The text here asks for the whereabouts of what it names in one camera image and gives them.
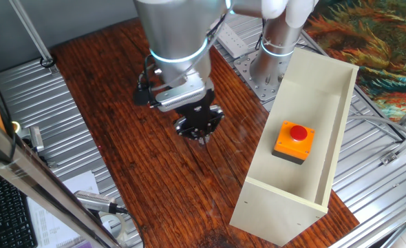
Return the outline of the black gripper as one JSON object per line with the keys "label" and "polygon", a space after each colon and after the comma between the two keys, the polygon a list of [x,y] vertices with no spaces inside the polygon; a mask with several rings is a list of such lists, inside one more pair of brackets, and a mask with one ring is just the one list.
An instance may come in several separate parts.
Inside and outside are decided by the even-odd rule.
{"label": "black gripper", "polygon": [[224,118],[221,107],[211,105],[214,98],[214,91],[207,90],[206,95],[199,101],[175,109],[180,115],[180,118],[174,122],[176,133],[199,143],[208,143],[211,134]]}

